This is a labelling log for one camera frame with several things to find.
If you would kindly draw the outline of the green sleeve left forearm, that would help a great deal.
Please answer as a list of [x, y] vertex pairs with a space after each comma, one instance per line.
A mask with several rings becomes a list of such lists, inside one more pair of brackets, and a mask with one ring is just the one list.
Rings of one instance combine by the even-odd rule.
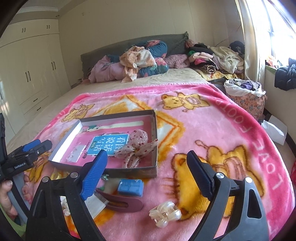
[[14, 231], [20, 236], [23, 237], [26, 231], [26, 226], [25, 225], [18, 225], [16, 224], [8, 215], [4, 212], [2, 206], [1, 206], [1, 211], [4, 214], [4, 217], [7, 219], [8, 223], [10, 226], [14, 229]]

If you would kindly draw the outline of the person's left hand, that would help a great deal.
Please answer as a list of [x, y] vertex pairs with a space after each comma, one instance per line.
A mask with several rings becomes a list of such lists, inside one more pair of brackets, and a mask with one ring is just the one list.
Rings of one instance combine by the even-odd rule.
[[11, 180], [6, 180], [1, 183], [0, 189], [0, 202], [4, 212], [8, 215], [11, 220], [15, 220], [18, 216], [16, 209], [13, 207], [8, 193], [13, 187], [13, 182]]

